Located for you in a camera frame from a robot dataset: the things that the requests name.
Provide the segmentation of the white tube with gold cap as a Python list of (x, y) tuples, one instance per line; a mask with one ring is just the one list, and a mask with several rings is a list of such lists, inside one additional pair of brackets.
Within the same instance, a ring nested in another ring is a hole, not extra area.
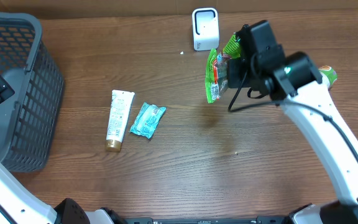
[(135, 93), (113, 90), (105, 149), (109, 152), (120, 152), (126, 130), (131, 104)]

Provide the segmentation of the teal wet wipes packet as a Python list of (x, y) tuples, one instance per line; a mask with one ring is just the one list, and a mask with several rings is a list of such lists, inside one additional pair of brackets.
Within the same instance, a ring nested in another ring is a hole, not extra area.
[(130, 132), (150, 139), (154, 135), (165, 111), (166, 107), (158, 107), (145, 102), (142, 105), (134, 124), (130, 128)]

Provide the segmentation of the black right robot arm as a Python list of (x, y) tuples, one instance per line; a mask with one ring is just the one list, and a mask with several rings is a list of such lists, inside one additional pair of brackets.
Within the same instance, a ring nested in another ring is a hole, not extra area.
[(229, 86), (258, 91), (281, 107), (311, 145), (334, 187), (337, 199), (308, 204), (284, 223), (358, 223), (358, 140), (329, 94), (326, 78), (304, 52), (285, 55), (266, 20), (237, 31), (239, 58), (229, 62)]

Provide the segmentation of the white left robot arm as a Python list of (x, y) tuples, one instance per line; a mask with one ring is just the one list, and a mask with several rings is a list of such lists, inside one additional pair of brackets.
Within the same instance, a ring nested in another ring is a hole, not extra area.
[(0, 163), (0, 223), (110, 223), (126, 221), (115, 211), (100, 208), (84, 211), (73, 199), (66, 198), (56, 207), (32, 195)]

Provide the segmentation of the green snack bag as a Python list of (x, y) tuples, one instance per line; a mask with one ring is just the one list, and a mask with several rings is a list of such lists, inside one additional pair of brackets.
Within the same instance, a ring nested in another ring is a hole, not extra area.
[(221, 52), (211, 49), (205, 68), (205, 90), (208, 103), (219, 100), (228, 88), (227, 70), (230, 59), (241, 56), (241, 47), (233, 34)]

